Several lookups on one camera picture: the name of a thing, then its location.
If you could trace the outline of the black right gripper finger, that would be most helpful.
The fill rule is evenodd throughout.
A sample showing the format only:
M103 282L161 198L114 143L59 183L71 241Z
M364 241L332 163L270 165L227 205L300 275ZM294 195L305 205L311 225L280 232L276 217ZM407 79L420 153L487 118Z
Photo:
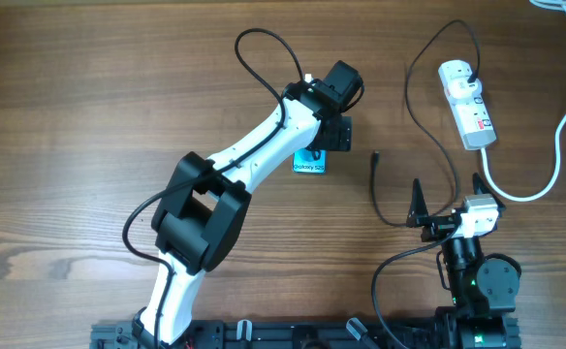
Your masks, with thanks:
M412 198L406 219L406 226L409 228L422 227L427 225L428 220L429 213L427 211L423 189L420 180L415 178L412 184Z
M505 205L501 200L487 187L486 182L481 178L478 173L472 174L472 184L473 190L476 195L489 194L497 203L497 210L504 211L506 209Z

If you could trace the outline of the blue Samsung Galaxy smartphone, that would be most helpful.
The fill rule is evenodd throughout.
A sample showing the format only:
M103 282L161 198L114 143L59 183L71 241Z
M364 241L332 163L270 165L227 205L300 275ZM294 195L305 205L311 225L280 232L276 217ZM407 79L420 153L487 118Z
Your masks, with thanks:
M293 171L298 174L323 175L327 168L325 150L300 149L294 153Z

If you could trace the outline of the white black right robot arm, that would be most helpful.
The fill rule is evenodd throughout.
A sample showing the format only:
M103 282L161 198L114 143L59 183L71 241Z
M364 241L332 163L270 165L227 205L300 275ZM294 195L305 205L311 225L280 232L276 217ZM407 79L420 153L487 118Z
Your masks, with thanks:
M418 179L413 180L406 221L422 230L423 242L437 242L436 261L442 287L452 306L435 311L433 342L438 348L515 349L522 346L516 310L522 274L513 258L482 251L481 238L497 230L505 205L473 175L474 193L444 216L428 213Z

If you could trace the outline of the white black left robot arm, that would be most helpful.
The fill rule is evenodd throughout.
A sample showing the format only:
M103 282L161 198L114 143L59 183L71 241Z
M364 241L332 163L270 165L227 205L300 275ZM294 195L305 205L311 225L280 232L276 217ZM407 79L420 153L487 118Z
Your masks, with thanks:
M350 149L352 123L345 112L362 91L360 73L338 61L324 79L289 84L272 114L234 145L207 158L195 152L181 158L153 199L160 268L148 306L133 321L141 347L178 343L205 274L233 249L253 192L279 165L301 149Z

